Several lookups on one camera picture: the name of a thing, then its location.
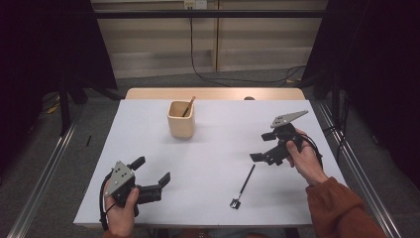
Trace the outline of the black long-handled brush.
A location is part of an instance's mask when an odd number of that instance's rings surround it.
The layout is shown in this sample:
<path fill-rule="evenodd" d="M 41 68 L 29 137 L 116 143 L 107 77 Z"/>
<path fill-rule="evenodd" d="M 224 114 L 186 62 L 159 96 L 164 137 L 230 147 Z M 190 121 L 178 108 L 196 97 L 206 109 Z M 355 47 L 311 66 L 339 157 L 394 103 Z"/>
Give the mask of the black long-handled brush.
<path fill-rule="evenodd" d="M 236 198 L 232 199 L 232 201 L 230 203 L 231 208 L 238 209 L 241 206 L 241 202 L 240 202 L 241 196 L 242 196 L 242 194 L 244 193 L 244 191 L 247 187 L 247 184 L 248 184 L 248 182 L 251 178 L 251 175 L 253 174 L 253 171 L 254 171 L 255 167 L 256 167 L 255 165 L 252 165 L 252 167 L 251 167 L 251 169 L 250 169 L 250 171 L 249 171 L 249 173 L 248 173 L 248 175 L 247 175 L 247 177 L 244 181 L 244 184 L 242 185 L 242 187 L 240 189 L 240 192 L 239 192 L 238 196 Z"/>

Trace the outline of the person's left hand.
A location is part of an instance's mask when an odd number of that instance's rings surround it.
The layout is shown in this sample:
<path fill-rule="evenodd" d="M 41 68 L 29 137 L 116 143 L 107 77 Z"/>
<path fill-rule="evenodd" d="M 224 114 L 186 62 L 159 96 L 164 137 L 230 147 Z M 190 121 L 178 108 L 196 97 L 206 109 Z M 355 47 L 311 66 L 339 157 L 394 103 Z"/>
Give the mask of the person's left hand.
<path fill-rule="evenodd" d="M 113 234 L 129 235 L 133 234 L 135 223 L 135 206 L 140 191 L 135 187 L 131 190 L 126 205 L 119 207 L 114 205 L 115 199 L 112 196 L 105 196 L 105 208 L 107 210 L 108 227 Z"/>

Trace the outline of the white wall socket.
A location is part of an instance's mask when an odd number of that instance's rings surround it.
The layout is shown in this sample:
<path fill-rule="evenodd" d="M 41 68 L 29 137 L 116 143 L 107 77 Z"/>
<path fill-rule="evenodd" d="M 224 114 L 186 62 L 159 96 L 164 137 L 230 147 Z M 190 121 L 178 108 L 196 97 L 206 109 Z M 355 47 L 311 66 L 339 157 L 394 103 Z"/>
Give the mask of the white wall socket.
<path fill-rule="evenodd" d="M 206 10 L 208 7 L 207 0 L 183 0 L 186 10 Z"/>

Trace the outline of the person's right hand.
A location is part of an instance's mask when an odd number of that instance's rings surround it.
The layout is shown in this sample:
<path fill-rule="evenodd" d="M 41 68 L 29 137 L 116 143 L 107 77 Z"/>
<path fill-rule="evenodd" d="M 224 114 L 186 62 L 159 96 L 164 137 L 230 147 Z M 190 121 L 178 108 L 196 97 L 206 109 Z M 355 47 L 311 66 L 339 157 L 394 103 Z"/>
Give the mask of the person's right hand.
<path fill-rule="evenodd" d="M 309 185 L 315 186 L 328 179 L 317 159 L 316 152 L 308 142 L 303 141 L 301 149 L 298 150 L 293 141 L 288 141 L 286 149 L 289 153 L 287 160 L 290 166 L 296 168 Z"/>

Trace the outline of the black curtain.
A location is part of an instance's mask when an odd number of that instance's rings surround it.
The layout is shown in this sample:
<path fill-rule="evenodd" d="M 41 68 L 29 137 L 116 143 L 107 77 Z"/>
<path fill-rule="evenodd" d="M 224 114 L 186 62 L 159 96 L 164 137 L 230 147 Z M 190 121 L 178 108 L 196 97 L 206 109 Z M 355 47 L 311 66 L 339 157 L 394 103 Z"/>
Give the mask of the black curtain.
<path fill-rule="evenodd" d="M 91 0 L 0 0 L 0 172 L 62 85 L 117 87 Z"/>
<path fill-rule="evenodd" d="M 420 0 L 328 0 L 303 79 L 340 87 L 420 187 Z"/>

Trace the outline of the black horizontal bar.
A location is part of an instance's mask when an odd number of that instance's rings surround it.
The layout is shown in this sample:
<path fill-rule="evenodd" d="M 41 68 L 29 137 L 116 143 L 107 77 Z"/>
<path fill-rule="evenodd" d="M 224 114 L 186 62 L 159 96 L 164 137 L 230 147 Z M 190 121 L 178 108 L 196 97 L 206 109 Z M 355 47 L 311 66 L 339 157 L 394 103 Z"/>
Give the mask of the black horizontal bar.
<path fill-rule="evenodd" d="M 98 10 L 98 19 L 166 19 L 166 18 L 323 18 L 324 10 Z"/>

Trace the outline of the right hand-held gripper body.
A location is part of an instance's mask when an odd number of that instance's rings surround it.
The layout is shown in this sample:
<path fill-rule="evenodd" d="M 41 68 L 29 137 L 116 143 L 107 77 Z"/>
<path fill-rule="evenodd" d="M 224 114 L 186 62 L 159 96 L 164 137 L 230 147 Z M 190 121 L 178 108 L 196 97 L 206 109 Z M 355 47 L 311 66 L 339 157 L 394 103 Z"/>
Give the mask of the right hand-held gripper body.
<path fill-rule="evenodd" d="M 291 122 L 307 113 L 307 110 L 303 110 L 283 114 L 274 118 L 270 128 L 272 129 L 271 132 L 275 134 L 277 145 L 269 151 L 263 153 L 264 162 L 268 163 L 269 165 L 281 165 L 282 161 L 289 156 L 289 153 L 286 149 L 286 143 L 288 141 L 293 141 L 297 148 L 301 147 L 303 137 L 296 131 Z"/>

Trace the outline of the beige panelled cabinet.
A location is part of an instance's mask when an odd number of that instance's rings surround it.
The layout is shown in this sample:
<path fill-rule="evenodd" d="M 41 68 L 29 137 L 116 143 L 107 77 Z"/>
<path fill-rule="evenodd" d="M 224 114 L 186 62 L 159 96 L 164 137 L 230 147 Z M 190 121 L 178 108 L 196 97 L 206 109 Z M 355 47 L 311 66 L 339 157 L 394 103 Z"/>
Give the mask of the beige panelled cabinet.
<path fill-rule="evenodd" d="M 328 0 L 207 0 L 206 10 L 324 10 Z M 183 0 L 91 0 L 98 10 L 181 10 Z M 319 18 L 100 19 L 117 78 L 308 62 Z"/>

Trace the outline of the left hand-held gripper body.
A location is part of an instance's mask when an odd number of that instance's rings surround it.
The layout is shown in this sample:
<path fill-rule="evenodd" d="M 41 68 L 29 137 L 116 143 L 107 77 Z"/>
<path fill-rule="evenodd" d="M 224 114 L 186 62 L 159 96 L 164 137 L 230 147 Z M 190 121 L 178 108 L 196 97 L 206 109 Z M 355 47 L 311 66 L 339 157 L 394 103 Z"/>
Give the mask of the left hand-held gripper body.
<path fill-rule="evenodd" d="M 135 171 L 118 161 L 111 173 L 105 196 L 112 196 L 119 207 L 124 207 L 131 190 L 135 187 L 140 191 L 137 204 L 161 200 L 162 186 L 158 183 L 147 186 L 136 184 Z"/>

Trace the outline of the metal floor rail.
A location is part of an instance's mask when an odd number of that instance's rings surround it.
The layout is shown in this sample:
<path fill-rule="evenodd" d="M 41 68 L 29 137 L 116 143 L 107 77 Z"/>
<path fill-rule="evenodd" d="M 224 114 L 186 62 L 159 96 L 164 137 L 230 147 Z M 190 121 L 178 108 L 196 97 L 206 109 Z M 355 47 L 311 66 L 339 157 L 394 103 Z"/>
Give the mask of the metal floor rail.
<path fill-rule="evenodd" d="M 367 203 L 367 207 L 372 212 L 372 215 L 378 225 L 388 238 L 402 238 L 390 213 L 384 206 L 382 200 L 379 198 L 362 165 L 358 161 L 353 148 L 345 139 L 344 133 L 339 129 L 333 129 L 332 134 L 338 144 L 339 154 L 343 156 L 349 169 L 353 173 L 353 176 Z"/>
<path fill-rule="evenodd" d="M 45 192 L 53 179 L 56 168 L 58 167 L 60 160 L 72 138 L 75 127 L 80 120 L 84 108 L 84 105 L 76 107 L 72 121 L 69 123 L 66 131 L 59 137 L 40 178 L 35 184 L 35 188 L 32 190 L 27 202 L 19 213 L 14 225 L 7 235 L 7 238 L 26 237 L 45 196 Z"/>

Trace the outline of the white table sheet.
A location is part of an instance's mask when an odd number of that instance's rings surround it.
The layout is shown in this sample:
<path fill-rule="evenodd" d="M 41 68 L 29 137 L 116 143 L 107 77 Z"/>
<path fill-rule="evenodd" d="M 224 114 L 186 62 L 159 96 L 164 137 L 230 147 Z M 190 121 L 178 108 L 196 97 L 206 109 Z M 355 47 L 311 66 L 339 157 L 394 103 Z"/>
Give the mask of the white table sheet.
<path fill-rule="evenodd" d="M 272 120 L 307 110 L 294 121 L 319 148 L 327 175 L 343 175 L 307 100 L 197 100 L 195 132 L 188 139 L 171 136 L 167 100 L 124 100 L 120 103 L 90 185 L 74 218 L 77 225 L 99 224 L 99 190 L 118 161 L 146 162 L 136 182 L 155 184 L 166 173 L 171 180 L 161 200 L 143 204 L 139 225 L 160 227 L 280 227 L 308 225 L 306 180 L 289 164 L 254 163 L 250 154 L 274 147 L 263 141 Z M 252 167 L 255 169 L 238 209 L 230 207 Z"/>

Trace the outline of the beige square pen holder cup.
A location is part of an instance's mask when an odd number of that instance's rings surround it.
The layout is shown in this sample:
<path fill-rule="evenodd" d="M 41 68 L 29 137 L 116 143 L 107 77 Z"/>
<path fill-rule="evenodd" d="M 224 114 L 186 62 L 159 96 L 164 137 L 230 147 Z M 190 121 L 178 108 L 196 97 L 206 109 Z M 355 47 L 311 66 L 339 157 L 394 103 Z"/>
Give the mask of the beige square pen holder cup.
<path fill-rule="evenodd" d="M 195 130 L 194 106 L 185 117 L 182 113 L 187 107 L 187 101 L 172 101 L 167 112 L 167 121 L 170 134 L 176 138 L 191 138 Z"/>

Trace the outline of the wooden table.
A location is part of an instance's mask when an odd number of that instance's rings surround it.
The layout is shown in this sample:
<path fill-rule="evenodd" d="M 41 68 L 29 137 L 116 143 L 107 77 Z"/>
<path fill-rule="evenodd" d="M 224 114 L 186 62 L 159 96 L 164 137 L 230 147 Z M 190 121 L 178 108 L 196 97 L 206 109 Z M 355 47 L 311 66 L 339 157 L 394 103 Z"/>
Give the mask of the wooden table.
<path fill-rule="evenodd" d="M 262 87 L 138 87 L 129 89 L 126 98 L 184 100 L 192 96 L 199 100 L 243 100 L 246 97 L 255 100 L 305 99 L 302 90 L 298 88 Z"/>

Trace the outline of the black metal stand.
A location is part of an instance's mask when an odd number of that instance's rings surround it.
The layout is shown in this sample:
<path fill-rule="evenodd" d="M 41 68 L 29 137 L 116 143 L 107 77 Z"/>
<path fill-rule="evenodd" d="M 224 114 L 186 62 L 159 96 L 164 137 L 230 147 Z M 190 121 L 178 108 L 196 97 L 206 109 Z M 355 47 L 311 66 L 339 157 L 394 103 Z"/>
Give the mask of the black metal stand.
<path fill-rule="evenodd" d="M 59 102 L 61 114 L 61 136 L 65 135 L 70 126 L 70 114 L 68 105 L 68 94 L 63 76 L 59 82 Z"/>

